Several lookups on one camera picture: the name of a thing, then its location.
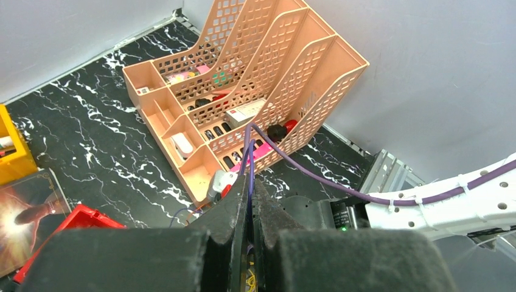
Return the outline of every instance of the yellow wire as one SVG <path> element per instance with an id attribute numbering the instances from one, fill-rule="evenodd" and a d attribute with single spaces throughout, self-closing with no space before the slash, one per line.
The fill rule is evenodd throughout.
<path id="1" fill-rule="evenodd" d="M 245 281 L 247 283 L 247 285 L 249 285 L 248 292 L 255 292 L 256 291 L 256 277 L 255 277 L 253 271 L 251 271 L 251 269 L 248 269 L 247 271 L 251 274 L 251 276 L 249 278 L 247 278 L 247 281 Z"/>

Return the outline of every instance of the red tray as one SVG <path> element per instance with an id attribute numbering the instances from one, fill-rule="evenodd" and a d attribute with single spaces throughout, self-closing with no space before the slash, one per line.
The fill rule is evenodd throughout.
<path id="1" fill-rule="evenodd" d="M 45 245 L 45 243 L 56 233 L 60 232 L 63 229 L 67 228 L 125 228 L 124 225 L 114 221 L 110 217 L 100 213 L 97 210 L 90 209 L 85 205 L 77 205 L 75 209 L 64 219 L 64 221 L 59 225 L 59 227 L 51 234 L 47 240 L 38 248 L 36 252 L 32 255 L 32 257 L 27 261 L 27 263 L 18 271 L 18 273 L 14 276 L 14 281 L 17 283 L 23 282 L 29 268 L 34 262 L 34 259 L 40 252 L 41 248 Z"/>

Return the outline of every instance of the red object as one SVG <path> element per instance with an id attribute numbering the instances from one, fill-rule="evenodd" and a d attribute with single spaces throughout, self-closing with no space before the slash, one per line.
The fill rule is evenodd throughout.
<path id="1" fill-rule="evenodd" d="M 221 95 L 219 95 L 219 96 L 215 96 L 215 97 L 213 98 L 213 101 L 216 101 L 216 100 L 222 99 L 222 98 L 226 97 L 226 95 L 227 95 L 227 94 L 221 94 Z"/>
<path id="2" fill-rule="evenodd" d="M 85 205 L 77 205 L 75 209 L 64 219 L 64 221 L 59 225 L 59 227 L 45 240 L 45 242 L 38 248 L 36 252 L 32 255 L 32 257 L 27 261 L 27 263 L 19 269 L 19 272 L 14 276 L 13 280 L 17 283 L 22 283 L 23 279 L 29 272 L 29 268 L 34 262 L 36 256 L 40 252 L 41 248 L 45 245 L 45 243 L 52 238 L 56 233 L 60 232 L 63 229 L 68 228 L 125 228 L 124 225 L 114 221 L 110 217 L 100 213 L 97 210 L 90 209 Z"/>
<path id="3" fill-rule="evenodd" d="M 222 198 L 224 198 L 224 197 L 228 194 L 228 192 L 229 192 L 229 190 L 230 190 L 230 189 L 231 189 L 231 185 L 230 185 L 230 184 L 228 184 L 228 185 L 227 185 L 227 186 L 222 190 L 222 193 L 221 193 L 221 195 L 220 195 L 220 196 L 221 196 Z"/>
<path id="4" fill-rule="evenodd" d="M 290 133 L 290 131 L 292 131 L 292 129 L 294 129 L 294 127 L 298 124 L 298 121 L 297 120 L 288 120 L 286 123 L 285 123 L 285 127 L 287 127 L 287 134 Z"/>
<path id="5" fill-rule="evenodd" d="M 215 97 L 213 98 L 213 101 L 219 100 L 219 99 L 223 98 L 223 97 L 224 97 L 224 96 L 226 96 L 226 95 L 227 95 L 227 94 L 221 94 L 221 95 L 219 95 L 219 96 L 215 96 Z"/>

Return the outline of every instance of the small bottle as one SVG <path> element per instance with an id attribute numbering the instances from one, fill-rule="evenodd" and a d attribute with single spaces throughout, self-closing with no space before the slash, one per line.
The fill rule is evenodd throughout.
<path id="1" fill-rule="evenodd" d="M 13 139 L 11 137 L 0 137 L 0 149 L 14 146 Z"/>

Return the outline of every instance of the cable tie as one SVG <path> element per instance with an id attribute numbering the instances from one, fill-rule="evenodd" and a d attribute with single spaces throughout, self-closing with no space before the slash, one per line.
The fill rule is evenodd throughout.
<path id="1" fill-rule="evenodd" d="M 473 196 L 472 196 L 472 194 L 471 194 L 471 190 L 470 190 L 470 189 L 469 189 L 469 187 L 467 186 L 468 181 L 464 178 L 464 176 L 463 176 L 463 175 L 458 175 L 458 176 L 457 176 L 457 181 L 458 181 L 459 187 L 462 187 L 462 189 L 464 189 L 464 194 L 465 194 L 466 196 L 468 196 L 471 200 L 474 200 L 474 199 L 473 199 Z M 479 210 L 475 210 L 475 214 L 476 214 L 476 216 L 477 216 L 480 220 L 482 220 L 482 222 L 487 223 L 486 218 L 484 217 L 484 215 L 482 215 L 482 214 L 479 212 Z"/>
<path id="2" fill-rule="evenodd" d="M 427 213 L 425 210 L 425 205 L 423 204 L 423 196 L 419 192 L 417 192 L 417 188 L 418 188 L 417 186 L 414 188 L 414 190 L 416 190 L 416 193 L 414 194 L 414 196 L 415 196 L 414 201 L 419 206 L 419 210 L 421 211 L 421 215 L 423 215 L 423 219 L 425 220 L 427 226 L 432 228 L 433 230 L 437 231 L 438 229 L 435 228 L 434 224 L 428 219 L 428 216 L 427 216 Z"/>
<path id="3" fill-rule="evenodd" d="M 391 198 L 390 199 L 390 203 L 389 203 L 389 212 L 390 213 L 393 213 L 394 212 L 394 199 Z"/>

